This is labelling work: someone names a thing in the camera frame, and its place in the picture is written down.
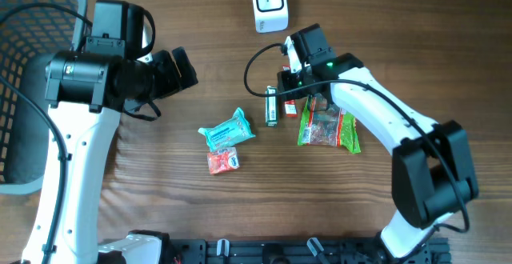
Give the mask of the red coffee stick sachet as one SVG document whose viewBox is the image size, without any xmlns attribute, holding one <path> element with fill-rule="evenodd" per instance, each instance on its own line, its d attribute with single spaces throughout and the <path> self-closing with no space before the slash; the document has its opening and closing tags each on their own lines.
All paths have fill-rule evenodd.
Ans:
<svg viewBox="0 0 512 264">
<path fill-rule="evenodd" d="M 298 116 L 295 100 L 284 101 L 283 109 L 285 116 L 288 118 L 296 118 Z"/>
</svg>

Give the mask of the green white gum pack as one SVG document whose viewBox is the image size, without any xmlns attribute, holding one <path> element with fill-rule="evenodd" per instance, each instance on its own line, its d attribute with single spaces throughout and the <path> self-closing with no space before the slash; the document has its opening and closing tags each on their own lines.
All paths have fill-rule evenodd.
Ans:
<svg viewBox="0 0 512 264">
<path fill-rule="evenodd" d="M 274 127 L 278 124 L 278 103 L 275 97 L 277 88 L 268 86 L 266 88 L 266 94 L 271 94 L 271 97 L 266 97 L 266 125 L 268 127 Z"/>
</svg>

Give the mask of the green candy bag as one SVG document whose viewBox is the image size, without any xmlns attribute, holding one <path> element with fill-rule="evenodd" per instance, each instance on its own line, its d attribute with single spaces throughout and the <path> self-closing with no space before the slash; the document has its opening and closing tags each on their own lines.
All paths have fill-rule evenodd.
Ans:
<svg viewBox="0 0 512 264">
<path fill-rule="evenodd" d="M 320 94 L 309 96 L 302 112 L 299 146 L 345 147 L 352 154 L 361 152 L 355 116 Z"/>
</svg>

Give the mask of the teal tissue pack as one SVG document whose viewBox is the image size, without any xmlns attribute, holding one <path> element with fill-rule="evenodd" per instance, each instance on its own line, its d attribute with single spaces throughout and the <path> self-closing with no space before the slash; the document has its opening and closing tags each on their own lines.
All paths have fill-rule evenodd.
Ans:
<svg viewBox="0 0 512 264">
<path fill-rule="evenodd" d="M 199 128 L 198 132 L 206 138 L 210 152 L 229 148 L 255 137 L 240 107 L 235 110 L 231 119 L 213 128 Z"/>
</svg>

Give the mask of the orange snack packet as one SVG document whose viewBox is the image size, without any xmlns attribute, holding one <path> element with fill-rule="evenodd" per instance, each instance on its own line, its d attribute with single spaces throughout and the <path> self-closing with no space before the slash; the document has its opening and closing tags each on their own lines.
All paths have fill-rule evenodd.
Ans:
<svg viewBox="0 0 512 264">
<path fill-rule="evenodd" d="M 235 147 L 228 147 L 208 153 L 207 162 L 209 172 L 212 175 L 222 174 L 240 167 Z"/>
</svg>

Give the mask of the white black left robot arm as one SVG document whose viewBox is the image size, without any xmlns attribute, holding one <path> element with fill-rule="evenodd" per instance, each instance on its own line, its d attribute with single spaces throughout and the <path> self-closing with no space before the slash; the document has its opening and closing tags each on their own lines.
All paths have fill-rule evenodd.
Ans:
<svg viewBox="0 0 512 264">
<path fill-rule="evenodd" d="M 136 230 L 100 244 L 98 206 L 106 160 L 121 117 L 139 117 L 197 83 L 183 48 L 154 52 L 144 42 L 149 11 L 124 1 L 96 2 L 91 32 L 46 65 L 42 118 L 50 129 L 46 169 L 24 263 L 166 263 L 169 235 Z"/>
</svg>

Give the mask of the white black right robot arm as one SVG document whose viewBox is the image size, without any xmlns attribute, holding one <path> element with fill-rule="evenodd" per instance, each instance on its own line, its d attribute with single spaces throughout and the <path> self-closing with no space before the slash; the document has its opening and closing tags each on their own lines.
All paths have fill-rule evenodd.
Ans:
<svg viewBox="0 0 512 264">
<path fill-rule="evenodd" d="M 392 157 L 396 212 L 380 233 L 390 260 L 419 252 L 446 220 L 479 195 L 468 137 L 456 121 L 440 124 L 410 108 L 350 53 L 338 55 L 318 24 L 286 38 L 290 68 L 278 73 L 286 100 L 321 94 L 359 120 Z"/>
</svg>

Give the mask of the white barcode scanner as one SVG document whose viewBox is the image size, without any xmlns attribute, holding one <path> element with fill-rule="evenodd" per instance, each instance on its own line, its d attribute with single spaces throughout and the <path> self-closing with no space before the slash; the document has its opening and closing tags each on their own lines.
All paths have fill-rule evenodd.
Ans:
<svg viewBox="0 0 512 264">
<path fill-rule="evenodd" d="M 252 0 L 255 29 L 260 34 L 284 30 L 289 24 L 287 0 Z"/>
</svg>

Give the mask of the grey plastic shopping basket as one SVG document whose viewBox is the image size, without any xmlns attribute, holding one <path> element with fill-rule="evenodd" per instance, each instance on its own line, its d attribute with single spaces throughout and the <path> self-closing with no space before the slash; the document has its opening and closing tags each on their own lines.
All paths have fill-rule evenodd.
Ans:
<svg viewBox="0 0 512 264">
<path fill-rule="evenodd" d="M 1 0 L 1 192 L 42 187 L 49 131 L 30 104 L 47 110 L 45 66 L 75 50 L 89 23 L 87 0 Z"/>
</svg>

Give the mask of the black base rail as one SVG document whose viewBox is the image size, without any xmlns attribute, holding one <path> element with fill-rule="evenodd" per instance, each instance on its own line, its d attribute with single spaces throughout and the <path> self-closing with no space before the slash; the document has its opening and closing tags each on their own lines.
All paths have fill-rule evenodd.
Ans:
<svg viewBox="0 0 512 264">
<path fill-rule="evenodd" d="M 136 256 L 133 260 L 120 252 L 101 252 L 100 263 L 183 263 L 183 264 L 262 264 L 262 263 L 398 263 L 374 238 L 320 240 L 316 251 L 302 241 L 228 241 L 172 239 L 162 256 Z"/>
</svg>

